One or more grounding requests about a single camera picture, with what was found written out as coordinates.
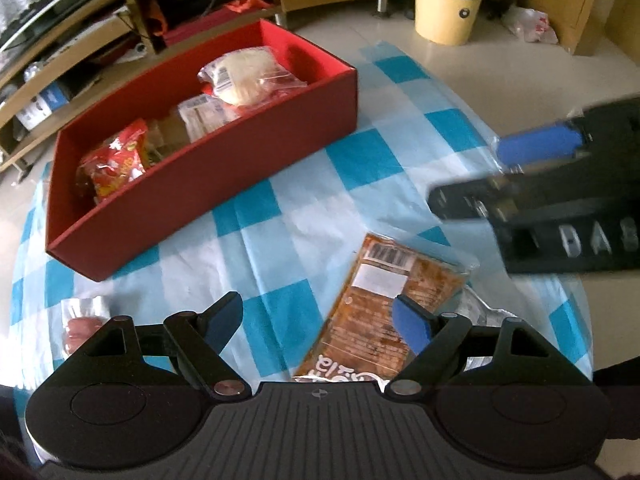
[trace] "floor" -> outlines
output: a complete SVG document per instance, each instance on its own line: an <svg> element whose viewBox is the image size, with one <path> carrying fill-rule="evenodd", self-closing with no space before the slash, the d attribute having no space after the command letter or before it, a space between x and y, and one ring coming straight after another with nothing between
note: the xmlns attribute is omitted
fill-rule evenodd
<svg viewBox="0 0 640 480"><path fill-rule="evenodd" d="M297 12L289 16L289 27L338 56L380 40L397 45L460 95L499 136L640 92L640 68L608 40L593 57L572 57L555 45L522 43L480 16L468 44L445 47L418 36L400 12L381 20L372 17L373 8L373 2L355 2ZM52 144L36 155L42 155L36 168L19 186L13 185L14 170L0 175L0 352L6 344L22 224L42 166L52 157ZM584 286L596 368L640 354L640 308L634 301L640 296L640 274L589 276ZM640 473L640 441L608 441L600 463L615 477Z"/></svg>

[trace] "ridged black surface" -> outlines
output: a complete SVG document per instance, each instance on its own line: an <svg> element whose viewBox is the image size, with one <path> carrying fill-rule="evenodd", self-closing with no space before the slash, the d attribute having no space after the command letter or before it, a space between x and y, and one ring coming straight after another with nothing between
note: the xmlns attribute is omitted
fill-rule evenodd
<svg viewBox="0 0 640 480"><path fill-rule="evenodd" d="M251 400L213 409L183 448L154 463L118 472L48 463L40 475L49 480L604 478L588 466L533 475L481 465L452 448L422 408L386 400L373 383L266 383Z"/></svg>

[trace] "checkered tablecloth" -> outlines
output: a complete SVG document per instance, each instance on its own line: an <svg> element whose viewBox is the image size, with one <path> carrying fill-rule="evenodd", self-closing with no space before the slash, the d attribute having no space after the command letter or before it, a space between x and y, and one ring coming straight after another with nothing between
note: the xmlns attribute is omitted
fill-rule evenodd
<svg viewBox="0 0 640 480"><path fill-rule="evenodd" d="M244 299L244 321L223 358L253 386L286 380L318 336L368 231L474 255L476 292L523 317L590 375L580 282L510 278L487 222L441 224L426 205L434 183L498 169L494 134L396 47L380 43L346 60L360 84L355 133L216 207L104 282L44 253L45 174L15 267L10 331L18 386L35 388L62 362L64 298L101 294L112 315L150 324L203 311L229 290Z"/></svg>

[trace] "red box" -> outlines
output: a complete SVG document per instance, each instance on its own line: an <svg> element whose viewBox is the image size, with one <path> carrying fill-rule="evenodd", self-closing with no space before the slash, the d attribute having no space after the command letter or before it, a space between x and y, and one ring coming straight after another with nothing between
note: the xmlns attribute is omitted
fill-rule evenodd
<svg viewBox="0 0 640 480"><path fill-rule="evenodd" d="M185 146L97 206L76 193L80 158L136 118L159 119L200 92L217 57L270 46L302 81L278 99ZM261 21L213 38L143 73L60 130L49 187L47 253L100 281L238 192L356 128L356 70Z"/></svg>

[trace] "open box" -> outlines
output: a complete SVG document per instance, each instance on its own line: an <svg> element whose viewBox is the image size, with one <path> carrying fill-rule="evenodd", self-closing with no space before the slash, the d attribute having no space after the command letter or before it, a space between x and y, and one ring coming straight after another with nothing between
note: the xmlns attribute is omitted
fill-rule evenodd
<svg viewBox="0 0 640 480"><path fill-rule="evenodd" d="M93 206L76 190L80 158L142 117L160 119L199 94L198 70L227 52L270 46L308 86L183 147ZM47 253L100 281L238 192L356 128L356 70L261 21L213 38L143 73L60 130L51 171Z"/></svg>

